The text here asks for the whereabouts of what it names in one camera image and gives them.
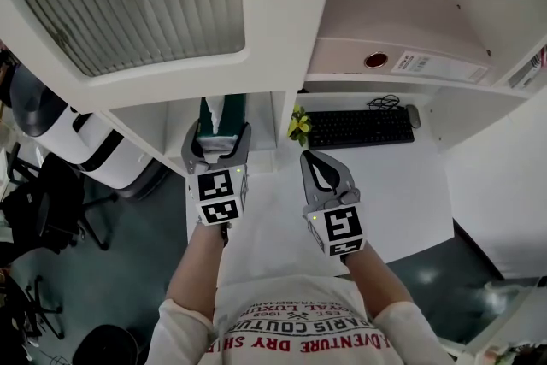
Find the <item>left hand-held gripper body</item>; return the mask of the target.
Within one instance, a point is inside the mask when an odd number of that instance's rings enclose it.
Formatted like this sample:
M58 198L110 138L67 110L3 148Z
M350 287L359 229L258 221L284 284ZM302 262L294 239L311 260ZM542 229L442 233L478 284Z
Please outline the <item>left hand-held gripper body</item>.
M186 166L197 214L206 226L228 223L244 215L248 191L245 160L230 158L208 164L192 158Z

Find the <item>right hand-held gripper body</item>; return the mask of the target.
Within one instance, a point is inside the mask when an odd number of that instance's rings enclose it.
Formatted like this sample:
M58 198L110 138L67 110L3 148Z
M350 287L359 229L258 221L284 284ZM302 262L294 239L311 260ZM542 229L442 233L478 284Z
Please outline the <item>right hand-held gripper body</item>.
M357 189L303 210L308 229L326 256L347 256L367 242L364 206Z

